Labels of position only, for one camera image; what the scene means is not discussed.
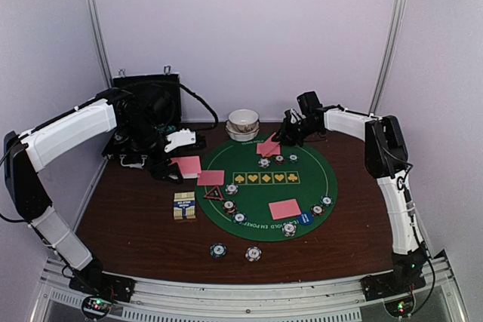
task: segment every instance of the robotic arm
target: robotic arm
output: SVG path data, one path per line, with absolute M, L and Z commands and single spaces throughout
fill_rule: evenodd
M 377 117 L 350 112 L 341 106 L 323 107 L 315 92 L 298 96 L 302 115 L 293 109 L 274 140 L 288 146 L 303 145 L 312 133 L 338 131 L 365 141 L 365 167 L 375 178 L 386 202 L 392 228 L 392 274 L 367 277 L 362 283 L 367 299 L 405 292 L 420 286 L 421 268 L 427 256 L 423 238 L 414 217 L 415 207 L 409 188 L 408 151 L 396 117 Z
M 134 282 L 103 274 L 103 266 L 57 213 L 37 173 L 64 152 L 101 133 L 125 127 L 137 148 L 147 154 L 146 169 L 156 179 L 182 182 L 171 153 L 196 143 L 196 133 L 167 136 L 145 118 L 132 94 L 110 89 L 85 104 L 20 135 L 5 137 L 5 184 L 17 212 L 29 227 L 71 268 L 71 288 L 104 299 L 129 300 Z

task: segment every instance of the red triangle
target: red triangle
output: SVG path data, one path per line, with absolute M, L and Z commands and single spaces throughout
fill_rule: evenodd
M 206 195 L 203 198 L 212 199 L 212 200 L 220 200 L 220 201 L 225 200 L 223 198 L 223 194 L 221 193 L 219 186 L 215 186 L 214 188 L 212 188 L 212 190 L 207 192 Z

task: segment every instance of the poker chip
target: poker chip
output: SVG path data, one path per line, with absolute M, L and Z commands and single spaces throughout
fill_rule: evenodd
M 299 161 L 299 157 L 295 154 L 290 154 L 288 156 L 288 160 L 292 163 L 295 164 L 297 161 Z
M 225 200 L 225 202 L 223 202 L 223 211 L 229 215 L 236 213 L 235 202 L 231 200 Z
M 228 184 L 225 188 L 225 193 L 228 195 L 234 195 L 238 192 L 238 185 L 236 184 Z
M 262 251 L 257 247 L 249 247 L 245 253 L 245 258 L 248 259 L 249 262 L 256 262 L 261 257 Z
M 297 217 L 297 220 L 301 225 L 310 225 L 314 222 L 314 217 L 311 213 L 304 212 Z
M 233 222 L 235 222 L 236 224 L 243 224 L 247 222 L 247 216 L 244 213 L 236 213 L 235 215 L 233 215 L 232 219 Z
M 324 208 L 320 205 L 314 205 L 310 208 L 310 211 L 312 212 L 313 216 L 320 216 L 324 213 Z
M 325 207 L 329 207 L 332 205 L 332 198 L 330 196 L 321 196 L 320 204 L 324 205 Z
M 275 163 L 278 165 L 282 165 L 285 162 L 285 158 L 283 155 L 276 155 L 275 156 Z
M 286 222 L 281 227 L 281 231 L 284 233 L 285 237 L 293 237 L 297 232 L 297 226 L 291 222 Z
M 258 166 L 262 167 L 263 169 L 266 169 L 268 166 L 270 166 L 270 160 L 268 158 L 261 158 L 258 161 Z
M 210 254 L 214 258 L 221 258 L 222 256 L 226 255 L 226 246 L 224 244 L 213 244 L 210 247 Z

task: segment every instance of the pink card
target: pink card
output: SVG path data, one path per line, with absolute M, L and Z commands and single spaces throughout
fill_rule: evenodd
M 171 158 L 171 163 L 177 163 L 180 168 L 181 175 L 185 179 L 196 179 L 202 173 L 202 164 L 199 156 L 185 156 L 183 158 Z
M 274 220 L 286 219 L 302 213 L 299 204 L 297 203 L 297 199 L 276 201 L 275 203 L 270 203 L 269 208 Z
M 225 170 L 202 170 L 198 186 L 221 186 L 225 184 Z
M 272 137 L 274 137 L 275 134 L 270 136 L 264 143 L 258 143 L 257 144 L 257 154 L 262 155 L 263 157 L 267 155 L 280 155 L 281 154 L 281 149 L 280 149 L 280 143 L 275 143 L 272 141 Z

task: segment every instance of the yellow card box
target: yellow card box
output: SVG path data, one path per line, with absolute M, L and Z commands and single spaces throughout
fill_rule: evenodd
M 195 192 L 174 194 L 174 220 L 195 219 Z

